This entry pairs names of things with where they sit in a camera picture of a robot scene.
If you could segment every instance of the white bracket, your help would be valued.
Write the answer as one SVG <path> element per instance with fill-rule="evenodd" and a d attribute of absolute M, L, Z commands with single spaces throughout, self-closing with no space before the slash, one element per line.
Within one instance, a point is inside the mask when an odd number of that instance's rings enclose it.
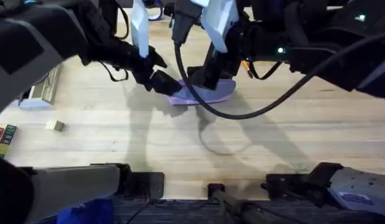
<path fill-rule="evenodd" d="M 238 19 L 235 0 L 212 0 L 202 11 L 201 24 L 218 52 L 227 53 L 224 39 L 231 26 Z"/>
<path fill-rule="evenodd" d="M 148 56 L 148 12 L 142 0 L 133 0 L 130 12 L 131 41 L 140 56 Z"/>

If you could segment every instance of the small wooden block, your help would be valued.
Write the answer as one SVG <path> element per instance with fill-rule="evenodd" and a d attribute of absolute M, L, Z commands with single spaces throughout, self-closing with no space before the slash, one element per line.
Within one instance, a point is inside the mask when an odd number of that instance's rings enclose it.
<path fill-rule="evenodd" d="M 6 155 L 8 149 L 9 149 L 9 146 L 10 145 L 8 145 L 8 144 L 0 143 L 0 154 Z"/>
<path fill-rule="evenodd" d="M 49 121 L 45 125 L 45 128 L 48 130 L 54 130 L 54 131 L 59 131 L 61 132 L 65 127 L 65 124 L 60 121 Z"/>

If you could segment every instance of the wooden floor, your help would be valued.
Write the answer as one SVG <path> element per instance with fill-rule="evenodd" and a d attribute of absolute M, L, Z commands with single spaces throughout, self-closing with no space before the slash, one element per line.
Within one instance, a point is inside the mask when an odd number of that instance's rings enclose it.
<path fill-rule="evenodd" d="M 168 63 L 166 72 L 179 78 L 167 22 L 150 24 L 150 45 Z M 195 27 L 182 47 L 185 66 L 201 65 L 208 46 Z M 256 65 L 264 72 L 272 64 Z M 283 66 L 262 82 L 240 69 L 232 99 L 214 107 L 234 114 L 257 110 L 301 77 Z M 45 130 L 52 119 L 66 130 Z M 83 67 L 75 57 L 64 63 L 53 110 L 8 108 L 0 115 L 5 123 L 19 128 L 6 156 L 15 165 L 128 163 L 135 171 L 164 172 L 165 198 L 205 198 L 208 183 L 222 182 L 238 197 L 263 199 L 265 174 L 309 172 L 321 161 L 385 174 L 385 100 L 318 78 L 263 116 L 231 121 L 200 106 L 171 106 L 132 78 L 113 83 L 99 63 Z"/>

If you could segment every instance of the green led light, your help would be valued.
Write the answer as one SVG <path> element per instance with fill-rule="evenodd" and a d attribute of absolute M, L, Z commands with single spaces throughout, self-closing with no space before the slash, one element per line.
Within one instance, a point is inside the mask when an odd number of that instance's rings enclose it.
<path fill-rule="evenodd" d="M 285 53 L 285 49 L 282 48 L 282 47 L 279 47 L 279 48 L 277 49 L 277 52 L 280 53 L 280 54 L 283 54 L 283 53 Z"/>
<path fill-rule="evenodd" d="M 366 20 L 366 15 L 360 14 L 360 15 L 356 16 L 354 19 L 356 19 L 357 21 L 360 21 L 360 22 L 364 22 Z"/>

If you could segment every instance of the blue cloth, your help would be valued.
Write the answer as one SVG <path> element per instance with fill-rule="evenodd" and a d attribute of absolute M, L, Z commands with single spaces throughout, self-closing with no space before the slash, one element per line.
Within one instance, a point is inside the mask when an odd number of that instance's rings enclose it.
<path fill-rule="evenodd" d="M 66 209 L 58 214 L 57 224 L 112 224 L 113 206 L 110 199 L 95 199 L 78 208 Z"/>

